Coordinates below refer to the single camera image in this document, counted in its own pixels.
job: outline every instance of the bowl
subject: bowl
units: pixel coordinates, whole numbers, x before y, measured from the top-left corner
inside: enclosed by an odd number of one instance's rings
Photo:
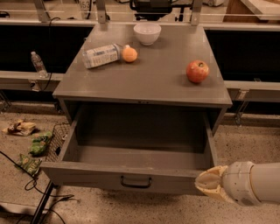
[[[133,30],[142,45],[150,46],[158,39],[161,26],[153,23],[140,23],[136,24]]]

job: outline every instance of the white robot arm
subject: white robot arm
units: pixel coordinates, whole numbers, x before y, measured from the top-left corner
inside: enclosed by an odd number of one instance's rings
[[[241,206],[280,204],[280,163],[216,166],[202,172],[195,185],[212,198]]]

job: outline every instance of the apple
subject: apple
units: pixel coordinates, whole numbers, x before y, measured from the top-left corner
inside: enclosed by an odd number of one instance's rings
[[[187,65],[185,73],[189,81],[201,83],[209,75],[209,66],[206,62],[196,59]]]

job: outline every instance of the crumpled paper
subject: crumpled paper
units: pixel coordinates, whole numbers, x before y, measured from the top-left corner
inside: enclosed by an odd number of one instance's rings
[[[195,186],[205,195],[216,200],[235,203],[235,201],[226,193],[221,186],[221,178],[223,172],[228,168],[225,166],[215,166],[207,171],[202,172],[195,179]]]
[[[9,135],[27,137],[36,130],[35,122],[18,120],[17,122],[12,123],[8,128],[3,129],[2,132]]]

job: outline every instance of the open drawer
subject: open drawer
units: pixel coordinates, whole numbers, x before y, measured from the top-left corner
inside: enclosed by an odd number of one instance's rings
[[[41,168],[59,186],[200,194],[194,180],[215,160],[203,108],[84,102]]]

